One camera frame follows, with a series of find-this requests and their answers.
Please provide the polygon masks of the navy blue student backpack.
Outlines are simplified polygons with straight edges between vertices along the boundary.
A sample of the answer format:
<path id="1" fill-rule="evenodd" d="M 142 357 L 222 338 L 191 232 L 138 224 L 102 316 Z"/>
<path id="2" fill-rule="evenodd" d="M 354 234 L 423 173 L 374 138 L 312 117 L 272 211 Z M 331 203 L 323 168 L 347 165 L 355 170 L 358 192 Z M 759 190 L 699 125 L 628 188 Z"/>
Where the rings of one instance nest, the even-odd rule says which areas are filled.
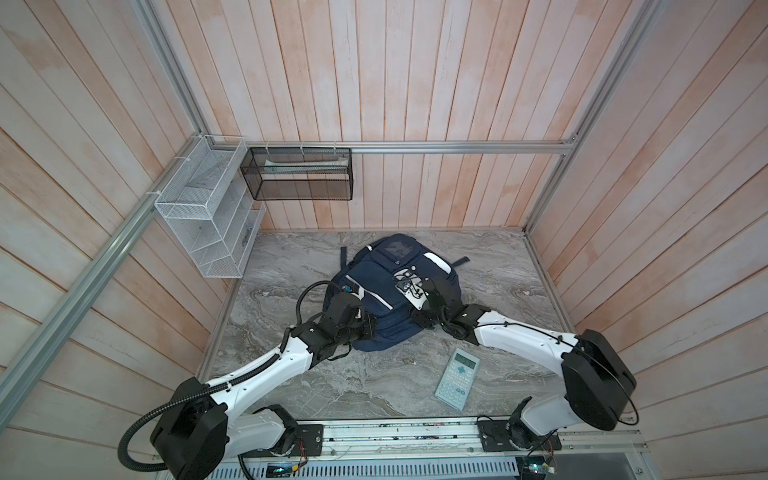
<path id="1" fill-rule="evenodd" d="M 332 297 L 341 290 L 359 297 L 366 314 L 376 317 L 376 331 L 373 340 L 355 342 L 352 348 L 363 352 L 383 351 L 434 326 L 423 327 L 414 320 L 418 311 L 413 300 L 395 287 L 394 274 L 414 269 L 421 279 L 443 278 L 460 287 L 456 268 L 468 261 L 464 256 L 450 262 L 411 236 L 390 235 L 363 247 L 332 277 L 333 285 L 326 288 L 323 306 L 328 307 Z"/>

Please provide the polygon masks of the light blue calculator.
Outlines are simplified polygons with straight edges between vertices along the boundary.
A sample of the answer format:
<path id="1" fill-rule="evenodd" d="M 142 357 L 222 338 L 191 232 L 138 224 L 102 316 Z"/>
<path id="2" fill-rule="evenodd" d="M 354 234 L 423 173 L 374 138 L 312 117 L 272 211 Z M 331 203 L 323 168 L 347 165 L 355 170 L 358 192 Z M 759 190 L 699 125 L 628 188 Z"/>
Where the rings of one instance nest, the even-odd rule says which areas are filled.
<path id="1" fill-rule="evenodd" d="M 457 411 L 463 411 L 472 389 L 480 360 L 461 349 L 450 356 L 435 391 L 435 397 Z"/>

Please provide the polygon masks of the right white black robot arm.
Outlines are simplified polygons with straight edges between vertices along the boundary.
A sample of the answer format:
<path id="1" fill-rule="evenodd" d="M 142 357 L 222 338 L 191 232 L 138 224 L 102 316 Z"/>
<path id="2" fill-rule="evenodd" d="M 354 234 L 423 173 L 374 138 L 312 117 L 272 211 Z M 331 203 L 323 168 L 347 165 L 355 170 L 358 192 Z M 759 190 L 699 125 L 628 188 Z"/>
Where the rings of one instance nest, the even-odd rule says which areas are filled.
<path id="1" fill-rule="evenodd" d="M 521 401 L 507 421 L 511 443 L 533 450 L 560 429 L 584 423 L 612 431 L 622 422 L 637 381 L 608 340 L 586 330 L 570 334 L 515 321 L 479 304 L 465 304 L 443 279 L 399 280 L 414 319 L 438 325 L 452 337 L 505 351 L 555 373 L 565 391 Z"/>

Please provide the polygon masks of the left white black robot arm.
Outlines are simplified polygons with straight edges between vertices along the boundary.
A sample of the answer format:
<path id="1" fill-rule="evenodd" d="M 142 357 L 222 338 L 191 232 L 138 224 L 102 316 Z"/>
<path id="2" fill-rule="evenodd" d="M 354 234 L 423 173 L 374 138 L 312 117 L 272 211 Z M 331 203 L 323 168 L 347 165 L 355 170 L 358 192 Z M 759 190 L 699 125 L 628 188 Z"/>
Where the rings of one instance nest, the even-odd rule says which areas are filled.
<path id="1" fill-rule="evenodd" d="M 230 457 L 298 454 L 298 424 L 284 407 L 273 404 L 254 413 L 249 408 L 282 383 L 340 358 L 338 348 L 371 339 L 375 325 L 357 296 L 341 292 L 246 366 L 206 383 L 183 382 L 156 415 L 150 436 L 164 469 L 176 479 L 204 479 Z"/>

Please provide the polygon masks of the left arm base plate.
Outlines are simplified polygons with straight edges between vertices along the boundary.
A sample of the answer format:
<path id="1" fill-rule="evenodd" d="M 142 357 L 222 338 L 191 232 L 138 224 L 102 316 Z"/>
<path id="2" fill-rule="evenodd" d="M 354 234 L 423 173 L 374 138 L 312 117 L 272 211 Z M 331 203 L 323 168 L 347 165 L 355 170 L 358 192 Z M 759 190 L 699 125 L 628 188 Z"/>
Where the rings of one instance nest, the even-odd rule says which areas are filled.
<path id="1" fill-rule="evenodd" d="M 317 457 L 322 453 L 324 426 L 322 424 L 299 424 L 293 437 L 293 444 L 284 450 L 251 450 L 243 454 L 244 458 L 298 458 L 301 452 L 308 457 Z"/>

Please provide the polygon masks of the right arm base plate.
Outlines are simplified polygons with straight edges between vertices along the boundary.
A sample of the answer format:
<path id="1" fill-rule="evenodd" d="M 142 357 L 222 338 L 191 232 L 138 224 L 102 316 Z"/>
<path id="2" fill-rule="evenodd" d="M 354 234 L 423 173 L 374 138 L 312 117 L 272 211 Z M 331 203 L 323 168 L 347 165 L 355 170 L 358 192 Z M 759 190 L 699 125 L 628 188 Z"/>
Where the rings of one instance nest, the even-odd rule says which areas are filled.
<path id="1" fill-rule="evenodd" d="M 513 430 L 506 419 L 496 420 L 481 415 L 476 418 L 482 449 L 486 453 L 499 452 L 556 452 L 563 448 L 556 432 L 544 436 L 530 436 Z"/>

